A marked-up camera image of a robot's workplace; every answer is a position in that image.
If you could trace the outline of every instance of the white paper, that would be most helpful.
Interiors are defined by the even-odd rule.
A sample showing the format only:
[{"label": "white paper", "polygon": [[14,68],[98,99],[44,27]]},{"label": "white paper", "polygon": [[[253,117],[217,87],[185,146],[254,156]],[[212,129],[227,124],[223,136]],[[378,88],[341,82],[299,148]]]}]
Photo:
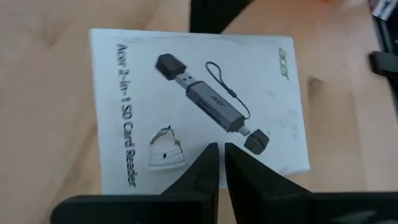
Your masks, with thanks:
[{"label": "white paper", "polygon": [[[223,144],[233,142],[252,154],[243,146],[245,137],[219,127],[155,69],[157,57],[167,53],[247,115],[205,63],[221,67],[224,82],[250,109],[246,126],[270,138],[261,155],[252,154],[257,160],[280,174],[309,170],[292,38],[92,29],[91,50],[104,194],[161,194],[211,142],[219,144],[220,187],[227,188]],[[129,105],[131,117],[123,116]],[[175,136],[167,133],[151,145],[168,126]],[[162,160],[162,153],[170,156]]]}]

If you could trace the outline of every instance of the usb card reader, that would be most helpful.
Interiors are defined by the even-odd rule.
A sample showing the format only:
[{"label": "usb card reader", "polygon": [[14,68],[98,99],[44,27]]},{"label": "usb card reader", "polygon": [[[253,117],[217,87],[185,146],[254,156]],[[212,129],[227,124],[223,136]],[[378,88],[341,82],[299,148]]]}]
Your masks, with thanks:
[{"label": "usb card reader", "polygon": [[[208,64],[216,66],[220,71],[220,80],[208,69]],[[213,62],[206,63],[206,68],[210,74],[222,85],[228,93],[239,100],[235,92],[229,89],[221,79],[221,69]],[[194,102],[201,110],[203,110],[209,117],[218,123],[227,132],[239,132],[243,136],[250,134],[250,129],[244,125],[244,121],[249,117],[243,116],[235,107],[228,103],[222,96],[220,96],[214,89],[207,85],[204,81],[196,80],[191,74],[186,72],[187,66],[176,59],[171,54],[160,55],[156,69],[168,80],[175,80],[182,88],[185,89],[187,97]],[[251,134],[245,142],[245,147],[255,154],[260,154],[267,146],[269,139],[260,130]]]}]

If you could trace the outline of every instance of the card reader illustration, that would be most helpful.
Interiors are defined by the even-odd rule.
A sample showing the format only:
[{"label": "card reader illustration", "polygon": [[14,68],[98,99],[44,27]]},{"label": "card reader illustration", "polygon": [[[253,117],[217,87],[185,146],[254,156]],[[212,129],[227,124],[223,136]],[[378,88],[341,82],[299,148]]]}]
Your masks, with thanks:
[{"label": "card reader illustration", "polygon": [[162,128],[149,143],[149,170],[175,170],[186,165],[181,143],[175,138],[173,129]]},{"label": "card reader illustration", "polygon": [[[216,78],[210,70],[209,65],[218,69]],[[257,129],[250,134],[250,129],[244,124],[250,118],[250,111],[247,106],[238,98],[238,95],[230,89],[223,81],[221,69],[214,62],[205,64],[209,74],[235,99],[237,99],[247,110],[248,116],[245,117],[234,106],[228,103],[220,94],[212,89],[204,81],[196,80],[186,72],[187,66],[176,59],[171,54],[162,54],[156,62],[156,69],[163,74],[167,80],[175,80],[184,88],[186,96],[205,112],[213,121],[218,123],[226,132],[239,132],[246,138],[244,147],[254,154],[261,154],[267,147],[269,138]]]}]

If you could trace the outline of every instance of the wooden surface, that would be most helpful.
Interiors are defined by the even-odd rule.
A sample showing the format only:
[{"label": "wooden surface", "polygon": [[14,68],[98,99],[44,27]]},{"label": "wooden surface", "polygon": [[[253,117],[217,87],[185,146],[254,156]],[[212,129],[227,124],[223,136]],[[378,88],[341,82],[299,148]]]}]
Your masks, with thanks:
[{"label": "wooden surface", "polygon": [[[186,0],[36,1],[0,2],[0,223],[48,223],[62,199],[101,192],[88,29],[188,27]],[[290,179],[398,189],[398,125],[386,80],[368,69],[378,46],[365,1],[257,0],[226,33],[294,38],[312,169]],[[220,194],[219,222],[234,223]]]}]

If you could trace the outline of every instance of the black cap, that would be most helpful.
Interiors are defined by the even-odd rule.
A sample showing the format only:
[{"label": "black cap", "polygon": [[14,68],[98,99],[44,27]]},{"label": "black cap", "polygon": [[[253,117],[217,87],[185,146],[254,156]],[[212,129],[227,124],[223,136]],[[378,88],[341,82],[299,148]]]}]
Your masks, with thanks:
[{"label": "black cap", "polygon": [[244,147],[260,155],[267,147],[269,138],[260,129],[255,130],[244,142]]},{"label": "black cap", "polygon": [[162,54],[157,58],[156,69],[168,80],[173,80],[177,75],[183,74],[187,69],[182,62],[172,54]]}]

